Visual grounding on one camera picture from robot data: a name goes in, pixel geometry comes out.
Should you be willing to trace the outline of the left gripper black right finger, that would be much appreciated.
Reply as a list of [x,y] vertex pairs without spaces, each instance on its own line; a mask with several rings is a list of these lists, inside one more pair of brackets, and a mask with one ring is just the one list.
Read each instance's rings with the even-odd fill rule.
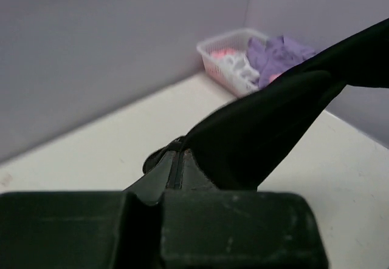
[[193,153],[186,150],[181,153],[179,190],[182,191],[218,191],[218,187],[204,174]]

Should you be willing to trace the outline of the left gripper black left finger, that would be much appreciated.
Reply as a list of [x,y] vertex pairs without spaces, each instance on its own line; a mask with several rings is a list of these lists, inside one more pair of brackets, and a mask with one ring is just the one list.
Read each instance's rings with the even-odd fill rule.
[[156,205],[165,191],[173,160],[179,155],[181,145],[181,141],[172,141],[150,154],[143,163],[143,176],[123,191],[134,194],[148,206]]

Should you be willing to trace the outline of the black t shirt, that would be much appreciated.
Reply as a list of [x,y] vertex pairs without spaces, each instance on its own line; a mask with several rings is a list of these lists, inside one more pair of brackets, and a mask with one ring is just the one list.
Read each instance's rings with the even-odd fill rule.
[[218,109],[189,131],[183,148],[218,188],[256,189],[347,85],[388,87],[388,21]]

